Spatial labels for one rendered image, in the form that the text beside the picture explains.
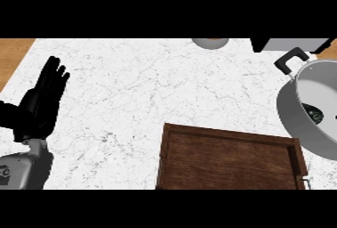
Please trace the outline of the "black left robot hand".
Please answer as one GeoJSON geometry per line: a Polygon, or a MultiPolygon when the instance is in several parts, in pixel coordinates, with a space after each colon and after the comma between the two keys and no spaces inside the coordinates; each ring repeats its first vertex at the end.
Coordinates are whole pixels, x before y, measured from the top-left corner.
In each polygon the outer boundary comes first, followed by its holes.
{"type": "Polygon", "coordinates": [[[19,106],[0,101],[0,127],[13,130],[16,143],[45,139],[51,134],[67,79],[69,73],[60,59],[50,56],[36,84],[26,91],[19,106]]]}

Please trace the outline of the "grey round bowl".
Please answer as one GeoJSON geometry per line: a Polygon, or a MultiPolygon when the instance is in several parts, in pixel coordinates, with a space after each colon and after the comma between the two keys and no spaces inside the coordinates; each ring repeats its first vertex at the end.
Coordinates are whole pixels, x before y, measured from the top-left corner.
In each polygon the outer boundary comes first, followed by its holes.
{"type": "Polygon", "coordinates": [[[193,38],[191,42],[203,49],[215,50],[224,47],[228,42],[227,38],[193,38]]]}

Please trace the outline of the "grey metal pot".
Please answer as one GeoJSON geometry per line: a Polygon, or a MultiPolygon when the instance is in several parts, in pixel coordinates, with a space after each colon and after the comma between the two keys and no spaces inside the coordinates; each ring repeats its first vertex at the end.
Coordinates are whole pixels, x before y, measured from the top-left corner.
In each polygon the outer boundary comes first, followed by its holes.
{"type": "Polygon", "coordinates": [[[276,97],[279,119],[301,146],[337,161],[337,60],[310,61],[292,74],[286,66],[292,57],[308,60],[295,47],[274,62],[289,77],[276,97]]]}

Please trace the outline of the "brown wooden tray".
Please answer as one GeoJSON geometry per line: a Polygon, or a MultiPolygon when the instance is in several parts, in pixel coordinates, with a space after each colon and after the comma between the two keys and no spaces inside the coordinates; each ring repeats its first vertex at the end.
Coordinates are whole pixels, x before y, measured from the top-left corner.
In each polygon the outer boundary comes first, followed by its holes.
{"type": "Polygon", "coordinates": [[[295,138],[165,124],[157,190],[304,190],[295,138]]]}

